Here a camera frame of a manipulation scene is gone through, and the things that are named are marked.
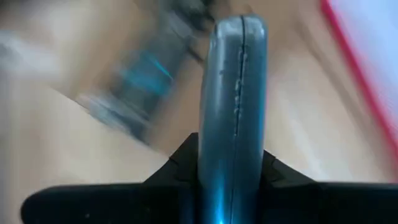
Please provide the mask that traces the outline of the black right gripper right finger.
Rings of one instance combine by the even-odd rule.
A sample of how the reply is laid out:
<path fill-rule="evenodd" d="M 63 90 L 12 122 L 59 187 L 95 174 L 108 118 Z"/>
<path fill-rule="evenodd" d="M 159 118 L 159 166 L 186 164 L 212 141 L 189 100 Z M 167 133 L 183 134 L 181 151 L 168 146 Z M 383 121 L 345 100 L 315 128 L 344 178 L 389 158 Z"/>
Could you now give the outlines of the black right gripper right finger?
<path fill-rule="evenodd" d="M 241 16 L 242 42 L 229 172 L 230 224 L 315 224 L 313 182 L 264 150 L 267 31 L 261 18 Z"/>

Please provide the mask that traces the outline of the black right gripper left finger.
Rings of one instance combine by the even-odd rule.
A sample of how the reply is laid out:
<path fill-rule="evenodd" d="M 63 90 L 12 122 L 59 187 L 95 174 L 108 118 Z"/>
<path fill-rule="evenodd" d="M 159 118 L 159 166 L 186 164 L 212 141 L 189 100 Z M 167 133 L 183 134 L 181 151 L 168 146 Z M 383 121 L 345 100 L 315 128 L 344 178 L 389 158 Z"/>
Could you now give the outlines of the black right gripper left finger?
<path fill-rule="evenodd" d="M 161 224 L 238 224 L 243 187 L 238 131 L 243 18 L 217 22 L 203 77 L 200 128 L 147 179 L 160 191 Z"/>

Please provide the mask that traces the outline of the black printed packing tape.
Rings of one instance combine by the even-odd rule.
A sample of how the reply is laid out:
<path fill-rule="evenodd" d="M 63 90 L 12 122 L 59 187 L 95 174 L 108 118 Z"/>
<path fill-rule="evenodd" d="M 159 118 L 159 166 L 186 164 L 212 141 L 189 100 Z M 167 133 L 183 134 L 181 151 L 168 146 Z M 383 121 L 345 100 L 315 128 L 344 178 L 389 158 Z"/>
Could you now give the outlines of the black printed packing tape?
<path fill-rule="evenodd" d="M 137 50 L 123 54 L 104 84 L 78 97 L 89 114 L 102 123 L 144 142 L 157 110 L 178 80 L 187 58 L 203 65 L 194 48 L 209 32 L 217 0 L 158 0 L 155 32 Z"/>

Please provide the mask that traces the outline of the brown cardboard shipping box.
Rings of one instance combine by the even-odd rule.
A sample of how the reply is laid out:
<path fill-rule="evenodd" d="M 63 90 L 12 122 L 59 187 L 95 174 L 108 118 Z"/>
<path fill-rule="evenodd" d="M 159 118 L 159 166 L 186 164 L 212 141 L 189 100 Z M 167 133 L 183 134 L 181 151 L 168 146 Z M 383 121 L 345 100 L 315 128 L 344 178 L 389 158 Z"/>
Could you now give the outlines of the brown cardboard shipping box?
<path fill-rule="evenodd" d="M 319 124 L 298 104 L 324 79 L 301 38 L 308 2 L 233 0 L 221 15 L 258 12 L 270 28 L 271 92 L 265 147 L 316 180 L 330 180 Z M 159 25 L 154 0 L 15 0 L 0 6 L 0 167 L 25 195 L 57 184 L 133 182 L 150 176 L 198 129 L 202 68 L 188 59 L 161 107 L 150 144 L 109 128 L 85 97 L 111 66 Z"/>

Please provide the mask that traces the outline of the white pouch with pink edges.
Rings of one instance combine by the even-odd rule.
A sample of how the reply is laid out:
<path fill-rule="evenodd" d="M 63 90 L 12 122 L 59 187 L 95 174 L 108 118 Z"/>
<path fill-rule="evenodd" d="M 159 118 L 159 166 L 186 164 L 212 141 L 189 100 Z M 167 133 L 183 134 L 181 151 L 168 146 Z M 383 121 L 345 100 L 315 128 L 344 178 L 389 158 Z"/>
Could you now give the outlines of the white pouch with pink edges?
<path fill-rule="evenodd" d="M 398 164 L 398 0 L 320 0 Z"/>

